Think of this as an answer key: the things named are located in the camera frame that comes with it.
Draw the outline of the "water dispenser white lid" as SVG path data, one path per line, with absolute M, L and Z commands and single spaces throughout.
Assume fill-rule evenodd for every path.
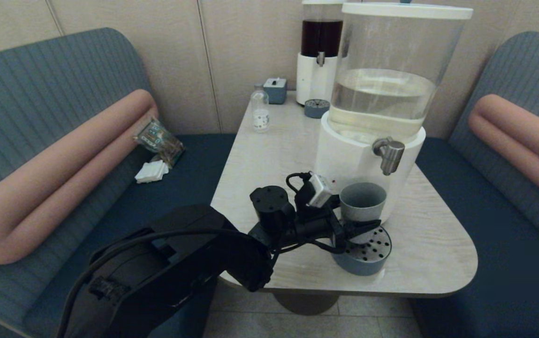
M 473 15 L 473 9 L 466 7 L 393 2 L 347 2 L 342 5 L 342 12 L 351 15 L 447 21 L 468 21 Z

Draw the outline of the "white folded napkins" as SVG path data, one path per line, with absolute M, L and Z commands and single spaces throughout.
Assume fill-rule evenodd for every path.
M 163 175 L 166 175 L 168 172 L 169 167 L 164 161 L 148 162 L 141 167 L 135 176 L 135 180 L 137 184 L 156 182 L 160 181 Z

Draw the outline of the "blue-grey tissue box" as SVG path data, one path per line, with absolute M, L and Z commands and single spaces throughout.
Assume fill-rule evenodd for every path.
M 287 79 L 284 77 L 268 78 L 263 84 L 270 105 L 282 105 L 287 97 Z

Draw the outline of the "clear tank water dispenser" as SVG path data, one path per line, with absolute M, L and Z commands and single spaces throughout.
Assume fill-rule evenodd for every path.
M 387 191 L 391 216 L 426 139 L 423 126 L 466 21 L 345 15 L 331 108 L 321 119 L 314 170 L 335 192 L 371 182 Z M 405 144 L 395 173 L 384 176 L 372 145 Z

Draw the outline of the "small blue round drip tray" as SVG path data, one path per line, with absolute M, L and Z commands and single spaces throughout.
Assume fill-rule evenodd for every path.
M 331 103 L 324 99 L 309 99 L 304 103 L 304 114 L 308 118 L 322 118 L 329 111 Z

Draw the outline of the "small clear bottle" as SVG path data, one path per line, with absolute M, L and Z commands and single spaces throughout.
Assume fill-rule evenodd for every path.
M 253 129 L 257 133 L 266 132 L 269 128 L 269 96 L 263 84 L 255 84 L 250 96 Z

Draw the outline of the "dark round table pedestal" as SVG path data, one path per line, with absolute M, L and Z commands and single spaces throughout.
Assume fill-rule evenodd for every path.
M 274 293 L 276 301 L 289 312 L 302 316 L 317 316 L 336 305 L 339 295 Z

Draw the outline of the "silver water dispenser tap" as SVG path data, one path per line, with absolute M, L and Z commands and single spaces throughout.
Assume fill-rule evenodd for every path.
M 377 139 L 372 145 L 373 153 L 381 157 L 380 169 L 384 176 L 395 173 L 406 146 L 392 137 Z

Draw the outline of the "pink bolster cushion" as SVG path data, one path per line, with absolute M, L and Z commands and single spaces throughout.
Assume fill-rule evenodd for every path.
M 0 265 L 44 243 L 136 148 L 138 126 L 158 115 L 152 94 L 134 90 L 0 181 Z
M 479 99 L 467 120 L 471 132 L 539 188 L 539 116 L 507 99 Z

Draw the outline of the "dark drink dispenser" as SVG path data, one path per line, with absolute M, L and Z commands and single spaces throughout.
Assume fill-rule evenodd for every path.
M 296 100 L 301 105 L 309 99 L 331 100 L 342 38 L 343 4 L 302 5 L 301 50 L 297 55 L 296 77 Z M 325 52 L 323 67 L 316 63 L 320 51 Z

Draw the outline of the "green snack bag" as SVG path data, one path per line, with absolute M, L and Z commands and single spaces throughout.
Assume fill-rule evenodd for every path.
M 143 119 L 137 126 L 133 139 L 136 143 L 156 154 L 156 157 L 164 161 L 169 169 L 176 165 L 185 152 L 183 143 L 153 116 L 147 116 Z

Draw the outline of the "blue-grey booth sofa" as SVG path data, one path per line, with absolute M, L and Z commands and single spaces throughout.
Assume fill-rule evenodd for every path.
M 471 132 L 471 110 L 489 94 L 539 116 L 539 32 L 494 52 L 451 136 L 426 139 L 417 158 L 478 255 L 462 290 L 410 300 L 428 338 L 539 338 L 539 188 Z
M 152 92 L 142 60 L 110 28 L 0 52 L 0 181 L 138 89 Z M 176 207 L 209 205 L 234 139 L 181 137 L 185 154 L 153 184 L 136 184 L 136 173 L 152 157 L 137 144 L 34 252 L 0 265 L 0 323 L 54 338 L 68 293 L 91 255 Z

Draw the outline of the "large blue round drip tray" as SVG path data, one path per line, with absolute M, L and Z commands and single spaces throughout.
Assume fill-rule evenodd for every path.
M 390 257 L 393 244 L 381 225 L 353 239 L 346 240 L 343 253 L 332 253 L 332 259 L 344 271 L 357 276 L 380 272 Z

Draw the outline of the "grey-blue plastic cup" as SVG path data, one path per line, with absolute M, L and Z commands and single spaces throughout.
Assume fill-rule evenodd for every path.
M 387 191 L 380 185 L 359 182 L 348 185 L 340 192 L 342 220 L 381 220 Z

